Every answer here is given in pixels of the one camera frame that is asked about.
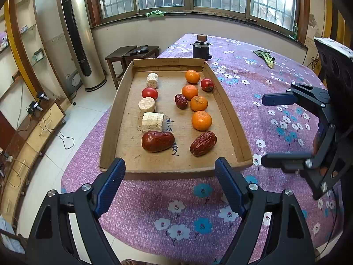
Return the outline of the dark wooden stool left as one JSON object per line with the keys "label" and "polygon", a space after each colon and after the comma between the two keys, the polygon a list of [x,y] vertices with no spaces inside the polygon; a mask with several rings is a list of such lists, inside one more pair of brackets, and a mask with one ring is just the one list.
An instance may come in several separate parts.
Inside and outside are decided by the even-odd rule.
{"label": "dark wooden stool left", "polygon": [[[118,87],[119,87],[119,78],[121,78],[124,75],[124,73],[127,69],[127,63],[126,63],[125,56],[128,53],[130,53],[132,50],[135,50],[136,48],[137,48],[136,45],[119,47],[118,49],[113,51],[111,54],[109,54],[105,58],[107,65],[108,65],[108,68],[109,68],[109,72],[111,74],[111,77],[112,77],[112,80],[113,80],[113,83],[114,83],[116,89],[118,89]],[[114,62],[119,62],[120,65],[122,66],[122,73],[120,73],[119,75],[117,75],[115,73],[115,70],[113,67]]]}

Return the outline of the wooden tv cabinet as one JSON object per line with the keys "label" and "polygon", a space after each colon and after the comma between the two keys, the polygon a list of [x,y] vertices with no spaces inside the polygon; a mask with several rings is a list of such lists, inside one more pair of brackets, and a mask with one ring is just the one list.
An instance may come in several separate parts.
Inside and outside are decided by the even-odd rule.
{"label": "wooden tv cabinet", "polygon": [[24,118],[2,158],[1,215],[12,226],[17,223],[28,176],[65,116],[56,101],[43,101],[40,106],[42,111]]}

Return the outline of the green leafy vegetable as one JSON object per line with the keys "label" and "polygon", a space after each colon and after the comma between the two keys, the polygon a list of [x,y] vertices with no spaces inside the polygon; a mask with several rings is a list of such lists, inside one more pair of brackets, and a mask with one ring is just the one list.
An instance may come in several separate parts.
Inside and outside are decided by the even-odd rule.
{"label": "green leafy vegetable", "polygon": [[271,56],[271,53],[269,51],[264,51],[264,50],[255,50],[253,51],[258,57],[262,58],[266,65],[273,69],[275,65],[275,58]]}

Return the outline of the tall standing air conditioner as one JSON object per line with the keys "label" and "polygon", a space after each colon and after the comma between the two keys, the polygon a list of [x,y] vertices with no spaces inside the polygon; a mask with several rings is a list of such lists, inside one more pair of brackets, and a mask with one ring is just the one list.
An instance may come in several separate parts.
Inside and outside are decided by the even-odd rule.
{"label": "tall standing air conditioner", "polygon": [[85,0],[56,1],[66,43],[84,88],[95,91],[107,82],[107,77],[94,44]]}

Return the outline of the shallow cardboard tray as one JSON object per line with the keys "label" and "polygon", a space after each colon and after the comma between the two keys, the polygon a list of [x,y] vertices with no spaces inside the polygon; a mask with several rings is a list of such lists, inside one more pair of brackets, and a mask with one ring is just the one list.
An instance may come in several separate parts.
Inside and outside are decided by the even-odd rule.
{"label": "shallow cardboard tray", "polygon": [[[210,130],[217,137],[215,147],[201,157],[190,153],[190,145],[201,134],[192,126],[193,111],[181,110],[174,100],[187,84],[185,73],[189,69],[215,84],[213,92],[200,92],[208,100],[206,111],[212,117]],[[159,76],[156,112],[164,114],[163,129],[175,137],[174,146],[159,153],[142,148],[143,114],[138,108],[146,77],[152,72]],[[191,58],[137,59],[130,63],[111,107],[101,149],[101,171],[106,171],[117,157],[126,164],[127,180],[209,177],[214,175],[219,157],[226,158],[238,172],[252,165],[249,143],[223,86],[203,59]]]}

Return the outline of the round white yam chunk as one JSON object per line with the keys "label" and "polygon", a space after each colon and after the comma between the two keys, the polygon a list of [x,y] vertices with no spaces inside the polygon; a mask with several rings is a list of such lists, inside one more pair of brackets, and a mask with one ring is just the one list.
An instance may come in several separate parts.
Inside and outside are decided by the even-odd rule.
{"label": "round white yam chunk", "polygon": [[154,98],[146,97],[142,98],[138,102],[138,108],[141,112],[155,112],[156,110],[156,102]]}

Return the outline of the small red date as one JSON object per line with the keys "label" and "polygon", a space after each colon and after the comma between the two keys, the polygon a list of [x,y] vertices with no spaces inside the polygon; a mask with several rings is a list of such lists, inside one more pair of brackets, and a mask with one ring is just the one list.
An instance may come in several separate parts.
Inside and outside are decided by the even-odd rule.
{"label": "small red date", "polygon": [[188,101],[186,97],[181,93],[175,96],[175,104],[181,110],[184,110],[188,107]]}

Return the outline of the purple plush toy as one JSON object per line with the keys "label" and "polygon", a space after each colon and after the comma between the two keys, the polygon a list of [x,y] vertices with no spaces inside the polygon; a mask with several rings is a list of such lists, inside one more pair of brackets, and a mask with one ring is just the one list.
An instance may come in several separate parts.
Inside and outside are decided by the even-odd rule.
{"label": "purple plush toy", "polygon": [[8,46],[7,32],[0,32],[0,45],[1,45],[1,50],[5,49]]}

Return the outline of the wrinkled red date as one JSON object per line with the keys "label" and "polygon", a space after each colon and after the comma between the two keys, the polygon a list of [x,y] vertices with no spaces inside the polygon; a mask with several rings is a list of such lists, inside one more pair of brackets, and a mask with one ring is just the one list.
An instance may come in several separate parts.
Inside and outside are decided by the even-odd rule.
{"label": "wrinkled red date", "polygon": [[195,157],[200,157],[209,153],[216,143],[217,137],[213,132],[204,132],[192,142],[190,152]]}

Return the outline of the wall shelf unit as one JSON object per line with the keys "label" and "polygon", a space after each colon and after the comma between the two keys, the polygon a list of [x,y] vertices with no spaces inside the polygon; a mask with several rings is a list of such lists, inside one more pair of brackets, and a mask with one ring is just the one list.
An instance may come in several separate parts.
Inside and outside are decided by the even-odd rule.
{"label": "wall shelf unit", "polygon": [[24,82],[34,99],[43,92],[67,110],[71,100],[49,58],[36,19],[35,0],[6,0],[1,8],[2,30],[17,67],[13,80]]}

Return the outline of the green cloth on sill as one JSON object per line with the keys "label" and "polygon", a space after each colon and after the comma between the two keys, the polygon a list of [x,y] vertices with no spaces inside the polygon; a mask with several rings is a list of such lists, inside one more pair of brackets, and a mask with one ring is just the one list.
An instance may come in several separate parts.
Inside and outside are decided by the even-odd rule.
{"label": "green cloth on sill", "polygon": [[164,16],[165,16],[165,12],[163,12],[161,10],[153,10],[153,11],[151,11],[149,13],[146,13],[146,17],[148,19],[164,17]]}

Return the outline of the red tomato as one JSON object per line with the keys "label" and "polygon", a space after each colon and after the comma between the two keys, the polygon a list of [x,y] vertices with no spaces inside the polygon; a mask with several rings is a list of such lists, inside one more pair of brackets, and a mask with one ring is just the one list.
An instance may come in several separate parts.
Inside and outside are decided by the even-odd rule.
{"label": "red tomato", "polygon": [[204,92],[214,91],[214,82],[210,78],[203,78],[200,82],[200,86]]}
{"label": "red tomato", "polygon": [[143,98],[153,98],[156,100],[158,98],[158,91],[152,87],[146,87],[142,90],[142,97]]}

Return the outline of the large white yam chunk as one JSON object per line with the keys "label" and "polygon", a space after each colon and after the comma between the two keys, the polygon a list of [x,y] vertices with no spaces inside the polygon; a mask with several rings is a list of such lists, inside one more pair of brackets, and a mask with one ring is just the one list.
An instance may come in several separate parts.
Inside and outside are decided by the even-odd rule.
{"label": "large white yam chunk", "polygon": [[142,117],[142,132],[163,131],[164,114],[157,112],[145,112]]}

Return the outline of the dark wooden stool right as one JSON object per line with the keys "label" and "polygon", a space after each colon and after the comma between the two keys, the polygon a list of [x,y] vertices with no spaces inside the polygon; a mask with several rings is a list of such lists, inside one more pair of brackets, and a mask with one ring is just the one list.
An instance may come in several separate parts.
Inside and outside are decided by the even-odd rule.
{"label": "dark wooden stool right", "polygon": [[157,58],[159,56],[158,45],[142,45],[124,55],[126,66],[134,59]]}

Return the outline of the black remote control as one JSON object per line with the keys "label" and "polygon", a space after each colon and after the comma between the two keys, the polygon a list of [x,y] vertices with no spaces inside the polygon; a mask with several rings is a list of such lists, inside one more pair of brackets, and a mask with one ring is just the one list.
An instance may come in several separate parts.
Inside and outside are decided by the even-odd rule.
{"label": "black remote control", "polygon": [[142,55],[149,52],[149,47],[147,45],[140,46],[129,52],[130,56]]}

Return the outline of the large smooth red date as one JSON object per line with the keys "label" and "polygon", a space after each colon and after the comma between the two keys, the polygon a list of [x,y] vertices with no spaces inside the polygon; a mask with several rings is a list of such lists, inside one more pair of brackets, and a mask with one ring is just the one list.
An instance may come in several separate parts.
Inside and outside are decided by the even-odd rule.
{"label": "large smooth red date", "polygon": [[175,137],[170,132],[149,131],[142,136],[142,148],[151,153],[167,150],[174,142]]}

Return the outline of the black cylinder device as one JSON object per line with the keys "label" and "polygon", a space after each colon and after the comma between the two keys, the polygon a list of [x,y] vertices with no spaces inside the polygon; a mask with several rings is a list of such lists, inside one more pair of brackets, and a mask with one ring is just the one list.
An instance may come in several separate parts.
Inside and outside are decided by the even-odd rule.
{"label": "black cylinder device", "polygon": [[211,44],[207,42],[207,35],[197,34],[197,40],[191,43],[193,58],[204,59],[205,61],[212,59],[212,55],[209,51],[210,45]]}

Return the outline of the green bottle on sill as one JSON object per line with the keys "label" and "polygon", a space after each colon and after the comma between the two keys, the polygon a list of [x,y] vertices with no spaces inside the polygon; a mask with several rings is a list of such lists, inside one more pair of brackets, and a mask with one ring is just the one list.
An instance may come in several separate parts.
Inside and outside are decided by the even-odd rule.
{"label": "green bottle on sill", "polygon": [[292,36],[292,38],[294,40],[297,40],[297,33],[298,33],[298,24],[296,23],[294,26],[294,31],[293,31],[293,36]]}

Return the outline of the orange tangerine cluster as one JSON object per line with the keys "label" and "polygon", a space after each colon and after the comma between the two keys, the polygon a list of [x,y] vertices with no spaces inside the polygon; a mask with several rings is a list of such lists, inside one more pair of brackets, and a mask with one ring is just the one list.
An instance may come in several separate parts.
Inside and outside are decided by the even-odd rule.
{"label": "orange tangerine cluster", "polygon": [[185,96],[186,100],[191,100],[199,94],[199,91],[195,85],[188,84],[182,88],[181,93]]}
{"label": "orange tangerine cluster", "polygon": [[197,84],[200,80],[200,73],[190,69],[186,72],[185,78],[188,83]]}

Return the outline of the purple floral tablecloth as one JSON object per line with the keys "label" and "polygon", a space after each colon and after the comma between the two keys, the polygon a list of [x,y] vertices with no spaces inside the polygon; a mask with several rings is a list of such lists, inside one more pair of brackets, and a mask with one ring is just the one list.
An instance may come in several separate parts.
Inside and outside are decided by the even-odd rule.
{"label": "purple floral tablecloth", "polygon": [[186,34],[157,59],[127,68],[113,104],[63,174],[63,193],[123,166],[124,180],[98,219],[117,245],[186,263],[217,264],[236,235],[254,230],[246,261],[269,230],[293,216],[310,247],[343,226],[340,188],[313,197],[298,174],[264,166],[270,153],[312,154],[318,118],[261,97],[295,85],[322,88],[307,67],[275,54],[269,68],[247,43],[211,38],[212,59],[192,57]]}

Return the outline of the dark wooden stool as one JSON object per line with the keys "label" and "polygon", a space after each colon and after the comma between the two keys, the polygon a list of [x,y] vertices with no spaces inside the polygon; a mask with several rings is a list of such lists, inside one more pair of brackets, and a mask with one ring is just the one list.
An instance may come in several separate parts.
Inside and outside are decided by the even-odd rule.
{"label": "dark wooden stool", "polygon": [[158,45],[142,45],[124,55],[126,66],[134,59],[157,58],[159,56]]}
{"label": "dark wooden stool", "polygon": [[[127,63],[126,63],[125,56],[128,53],[130,53],[132,50],[135,50],[136,48],[137,48],[136,45],[119,47],[118,49],[113,51],[111,54],[109,54],[105,58],[107,65],[108,65],[108,68],[109,68],[109,72],[111,74],[111,77],[112,77],[112,80],[113,80],[113,83],[114,83],[116,89],[118,89],[118,87],[119,87],[119,78],[121,78],[124,75],[124,73],[127,69]],[[115,73],[115,70],[113,67],[114,62],[119,62],[120,65],[122,66],[122,73],[120,73],[119,75],[117,75]]]}

